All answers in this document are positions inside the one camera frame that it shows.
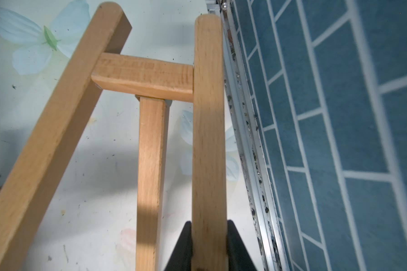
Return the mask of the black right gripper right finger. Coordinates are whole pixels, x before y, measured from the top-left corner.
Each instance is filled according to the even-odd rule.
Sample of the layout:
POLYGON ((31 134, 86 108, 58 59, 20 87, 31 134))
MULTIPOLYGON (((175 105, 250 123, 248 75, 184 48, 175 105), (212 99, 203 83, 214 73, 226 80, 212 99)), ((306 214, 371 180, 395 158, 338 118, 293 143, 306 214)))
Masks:
POLYGON ((227 255, 229 271, 257 270, 232 220, 227 221, 227 255))

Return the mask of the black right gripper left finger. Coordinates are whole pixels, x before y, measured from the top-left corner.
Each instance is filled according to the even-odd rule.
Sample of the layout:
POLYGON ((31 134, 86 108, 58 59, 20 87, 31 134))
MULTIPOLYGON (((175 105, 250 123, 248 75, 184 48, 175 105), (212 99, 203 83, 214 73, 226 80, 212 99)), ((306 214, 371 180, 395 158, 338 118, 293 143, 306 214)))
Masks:
POLYGON ((192 223, 187 221, 183 226, 165 271, 191 271, 192 256, 192 223))

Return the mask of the right aluminium corner post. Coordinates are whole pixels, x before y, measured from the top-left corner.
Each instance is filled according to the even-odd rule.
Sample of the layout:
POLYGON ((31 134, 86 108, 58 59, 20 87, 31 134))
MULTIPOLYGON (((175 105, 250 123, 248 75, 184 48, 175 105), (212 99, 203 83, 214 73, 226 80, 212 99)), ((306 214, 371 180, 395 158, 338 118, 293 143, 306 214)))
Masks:
POLYGON ((207 1, 208 12, 222 19, 225 86, 252 219, 266 271, 287 271, 278 213, 265 165, 260 125, 250 93, 251 77, 234 1, 207 1))

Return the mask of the wooden easel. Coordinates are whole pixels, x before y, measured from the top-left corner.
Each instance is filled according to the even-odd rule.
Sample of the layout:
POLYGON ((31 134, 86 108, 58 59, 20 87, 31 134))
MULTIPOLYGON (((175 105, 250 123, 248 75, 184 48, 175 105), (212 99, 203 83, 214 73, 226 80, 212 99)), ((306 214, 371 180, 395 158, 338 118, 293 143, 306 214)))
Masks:
MULTIPOLYGON (((132 31, 123 54, 192 64, 194 22, 205 1, 120 1, 132 31)), ((19 74, 20 48, 0 36, 0 186, 3 185, 68 58, 19 74)), ((23 271, 132 271, 135 268, 139 101, 105 90, 38 228, 23 271)))

